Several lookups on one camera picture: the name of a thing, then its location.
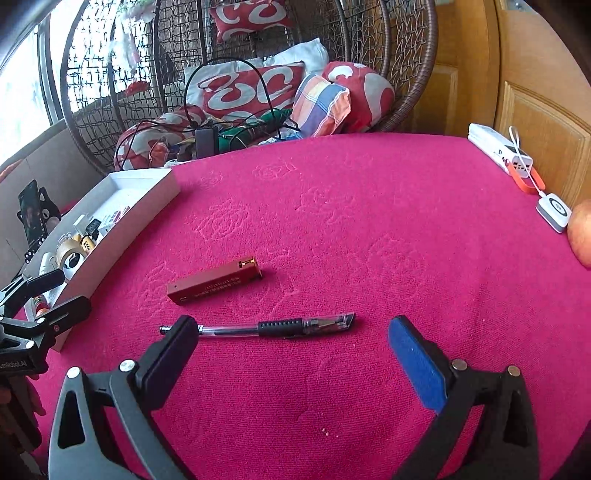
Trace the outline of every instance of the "open white box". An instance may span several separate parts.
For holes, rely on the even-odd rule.
[[[104,237],[99,237],[96,247],[70,281],[54,291],[50,306],[78,295],[90,298],[125,249],[179,191],[174,173],[169,168],[111,173],[62,217],[25,268],[24,275],[39,275],[43,255],[46,252],[56,253],[57,243],[62,235],[76,233],[73,224],[80,215],[102,220],[106,215],[129,206],[129,211],[115,226]],[[25,304],[25,312],[28,320],[35,318],[32,300]],[[58,335],[54,350],[61,350],[68,334],[69,330]]]

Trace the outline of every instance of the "wooden door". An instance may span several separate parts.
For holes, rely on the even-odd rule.
[[[522,0],[495,0],[501,75],[495,129],[519,130],[547,192],[591,197],[591,86],[558,35]]]
[[[492,127],[499,87],[495,0],[436,0],[439,44],[433,74],[402,130],[467,136]]]

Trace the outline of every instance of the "white pillow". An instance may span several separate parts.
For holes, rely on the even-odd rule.
[[[324,67],[329,64],[329,53],[326,48],[320,43],[320,39],[316,38],[306,43],[298,43],[287,50],[268,57],[263,61],[264,67],[271,67],[273,65],[287,65],[288,63],[295,63],[303,61],[306,66],[306,73],[304,78],[310,73],[314,75],[322,75]]]
[[[324,67],[329,64],[329,54],[326,48],[322,45],[319,38],[311,40],[305,43],[298,43],[287,50],[267,57],[263,59],[250,59],[248,60],[256,68],[271,67],[273,65],[287,65],[290,63],[296,63],[299,61],[304,62],[306,72],[304,77],[309,73],[317,75],[322,74]],[[191,74],[197,69],[197,67],[185,67],[184,69],[184,82],[187,84],[187,80]],[[251,68],[241,61],[228,61],[226,63],[218,63],[216,65],[205,65],[199,70],[195,77],[191,79],[191,84],[187,91],[187,103],[191,105],[203,106],[203,91],[197,87],[197,84],[203,80],[207,80],[216,75],[222,75],[225,73],[236,73],[245,72]]]

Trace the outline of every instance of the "smartphone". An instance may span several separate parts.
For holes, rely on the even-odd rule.
[[[25,228],[29,250],[35,253],[47,238],[47,228],[41,213],[39,189],[37,181],[33,180],[18,195],[18,203],[21,206],[20,220]]]

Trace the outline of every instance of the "plaid pillow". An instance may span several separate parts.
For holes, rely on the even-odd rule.
[[[349,90],[319,75],[308,75],[295,94],[291,119],[302,138],[322,137],[338,131],[351,111]]]

